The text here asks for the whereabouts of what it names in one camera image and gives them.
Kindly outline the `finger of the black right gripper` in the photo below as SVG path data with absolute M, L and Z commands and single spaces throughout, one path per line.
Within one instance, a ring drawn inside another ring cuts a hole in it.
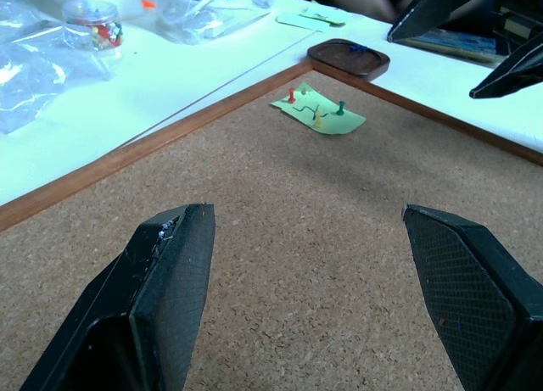
M 444 24 L 451 14 L 471 0 L 412 0 L 391 26 L 388 42 L 418 37 Z
M 469 97 L 501 98 L 540 82 L 543 82 L 543 37 L 534 37 L 473 88 Z

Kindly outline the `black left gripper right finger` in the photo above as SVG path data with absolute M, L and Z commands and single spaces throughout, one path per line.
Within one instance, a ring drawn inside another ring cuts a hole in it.
M 465 391 L 543 391 L 543 285 L 485 227 L 402 210 L 429 317 Z

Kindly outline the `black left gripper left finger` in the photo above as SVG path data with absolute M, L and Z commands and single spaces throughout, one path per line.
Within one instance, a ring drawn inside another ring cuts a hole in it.
M 182 391 L 205 307 L 212 204 L 140 224 L 82 291 L 20 391 Z

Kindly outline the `green paper note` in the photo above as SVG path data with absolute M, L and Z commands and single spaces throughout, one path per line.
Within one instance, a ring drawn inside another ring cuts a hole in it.
M 302 82 L 295 87 L 294 104 L 288 103 L 288 95 L 271 103 L 272 107 L 280 109 L 284 114 L 291 116 L 298 122 L 308 126 L 313 131 L 325 135 L 345 135 L 353 132 L 366 122 L 366 118 L 349 111 L 344 105 L 344 115 L 336 115 L 339 107 L 334 102 L 311 87 L 308 83 Z M 316 112 L 322 116 L 322 126 L 314 127 Z

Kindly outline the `clear jar of push pins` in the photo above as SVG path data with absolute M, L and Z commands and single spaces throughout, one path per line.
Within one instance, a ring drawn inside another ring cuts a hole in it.
M 101 0 L 73 0 L 61 7 L 64 20 L 85 26 L 97 50 L 117 48 L 123 43 L 123 28 L 117 7 Z

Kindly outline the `flat dark blue book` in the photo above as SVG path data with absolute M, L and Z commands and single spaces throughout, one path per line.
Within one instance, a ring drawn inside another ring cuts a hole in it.
M 399 44 L 481 64 L 499 64 L 506 56 L 497 53 L 496 40 L 468 33 L 433 29 Z

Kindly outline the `yellow-green paper slip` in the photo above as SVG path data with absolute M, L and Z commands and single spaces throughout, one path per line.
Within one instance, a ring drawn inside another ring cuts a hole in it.
M 305 8 L 300 15 L 310 20 L 338 26 L 346 25 L 350 20 L 350 14 L 346 11 L 316 3 Z

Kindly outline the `dark brown wooden tray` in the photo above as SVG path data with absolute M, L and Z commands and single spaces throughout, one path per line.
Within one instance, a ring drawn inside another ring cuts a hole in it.
M 371 81 L 384 74 L 390 64 L 385 53 L 367 47 L 364 53 L 350 52 L 350 45 L 359 44 L 345 39 L 330 39 L 307 50 L 307 56 L 349 75 Z

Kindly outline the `pale green paper slip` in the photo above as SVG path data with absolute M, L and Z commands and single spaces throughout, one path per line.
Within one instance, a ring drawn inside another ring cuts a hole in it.
M 326 32 L 331 28 L 331 25 L 328 22 L 294 13 L 280 13 L 276 17 L 276 22 L 318 32 Z

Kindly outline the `clear plastic bag with papers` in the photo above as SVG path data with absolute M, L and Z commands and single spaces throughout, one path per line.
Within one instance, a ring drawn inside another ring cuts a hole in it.
M 156 31 L 196 45 L 230 35 L 267 16 L 276 0 L 150 0 Z

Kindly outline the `clear crumpled plastic bag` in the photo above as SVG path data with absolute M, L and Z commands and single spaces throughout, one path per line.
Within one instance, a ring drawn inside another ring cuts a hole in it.
M 0 134 L 38 119 L 66 89 L 114 75 L 120 54 L 98 49 L 89 28 L 41 20 L 17 0 L 0 0 Z

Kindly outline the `cork board with wooden frame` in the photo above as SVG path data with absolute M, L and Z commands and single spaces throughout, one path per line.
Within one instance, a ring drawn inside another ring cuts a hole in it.
M 225 115 L 0 233 L 0 391 L 19 391 L 137 226 L 212 203 L 216 240 L 187 391 L 462 391 L 401 211 L 487 226 L 543 282 L 543 166 L 315 71 L 366 122 L 326 137 L 272 106 Z

